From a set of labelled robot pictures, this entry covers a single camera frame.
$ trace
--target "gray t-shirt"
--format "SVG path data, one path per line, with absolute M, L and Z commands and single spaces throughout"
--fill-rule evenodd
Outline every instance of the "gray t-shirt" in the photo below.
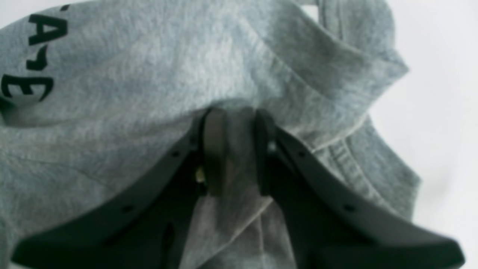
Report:
M 368 110 L 408 72 L 384 0 L 102 0 L 0 30 L 0 269 L 16 244 L 131 186 L 209 107 L 227 110 L 227 185 L 195 207 L 179 269 L 292 269 L 261 197 L 251 108 L 338 180 L 412 221 L 421 179 Z

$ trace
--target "white background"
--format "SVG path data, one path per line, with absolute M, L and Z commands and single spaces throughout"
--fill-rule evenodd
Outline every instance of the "white background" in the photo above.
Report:
M 0 28 L 80 1 L 0 0 Z M 457 240 L 461 269 L 478 269 L 478 1 L 387 1 L 410 72 L 374 104 L 372 120 L 424 180 L 413 222 Z

